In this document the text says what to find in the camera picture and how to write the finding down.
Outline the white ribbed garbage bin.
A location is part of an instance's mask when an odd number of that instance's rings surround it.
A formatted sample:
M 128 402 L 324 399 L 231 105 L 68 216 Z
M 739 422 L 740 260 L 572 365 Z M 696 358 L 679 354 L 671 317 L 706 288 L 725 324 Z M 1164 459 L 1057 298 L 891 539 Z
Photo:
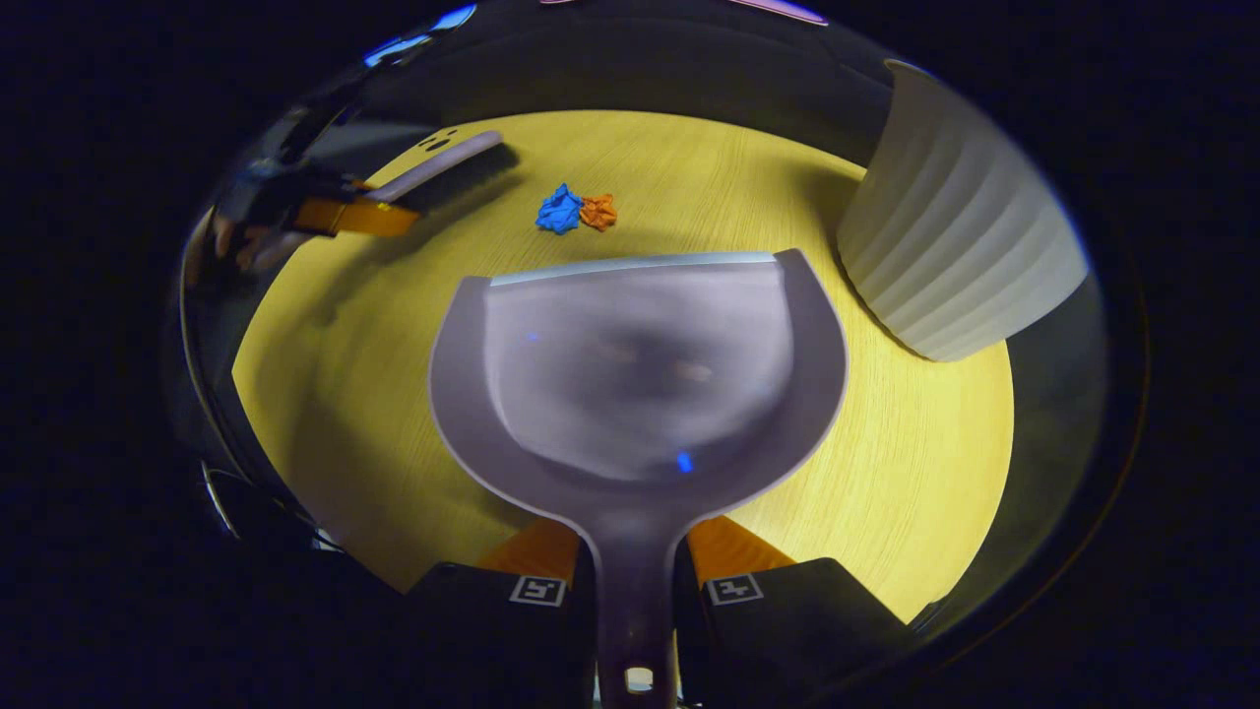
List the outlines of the white ribbed garbage bin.
M 1057 309 L 1090 264 L 1040 167 L 971 99 L 888 59 L 888 117 L 835 232 L 856 293 L 915 354 L 959 360 Z

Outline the pink dustpan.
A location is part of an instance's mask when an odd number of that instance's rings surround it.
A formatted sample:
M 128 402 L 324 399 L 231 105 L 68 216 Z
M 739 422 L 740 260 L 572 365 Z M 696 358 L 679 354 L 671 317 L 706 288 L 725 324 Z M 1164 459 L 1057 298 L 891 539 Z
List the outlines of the pink dustpan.
M 436 429 L 478 484 L 588 548 L 604 709 L 677 708 L 678 548 L 809 461 L 848 360 L 798 248 L 460 281 L 428 356 Z

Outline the blue paper scrap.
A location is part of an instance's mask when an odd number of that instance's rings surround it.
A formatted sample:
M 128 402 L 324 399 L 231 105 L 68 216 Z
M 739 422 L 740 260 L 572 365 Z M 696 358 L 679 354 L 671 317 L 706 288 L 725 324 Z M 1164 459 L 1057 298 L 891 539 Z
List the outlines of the blue paper scrap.
M 583 199 L 572 191 L 567 183 L 561 183 L 551 196 L 541 201 L 536 227 L 557 234 L 564 234 L 580 227 Z

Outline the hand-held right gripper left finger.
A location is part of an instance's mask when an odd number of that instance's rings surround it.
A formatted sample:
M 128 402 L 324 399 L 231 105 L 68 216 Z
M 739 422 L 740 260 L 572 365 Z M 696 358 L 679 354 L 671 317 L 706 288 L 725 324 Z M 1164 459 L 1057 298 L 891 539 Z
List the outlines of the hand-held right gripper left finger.
M 394 623 L 407 709 L 595 709 L 593 570 L 541 519 L 476 564 L 438 562 Z

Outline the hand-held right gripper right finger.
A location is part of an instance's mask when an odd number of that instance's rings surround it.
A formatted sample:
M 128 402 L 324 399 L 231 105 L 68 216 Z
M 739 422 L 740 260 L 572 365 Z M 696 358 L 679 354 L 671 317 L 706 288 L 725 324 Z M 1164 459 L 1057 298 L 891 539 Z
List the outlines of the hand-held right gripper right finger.
M 793 560 L 724 516 L 688 533 L 675 569 L 685 709 L 874 709 L 911 644 L 837 560 Z

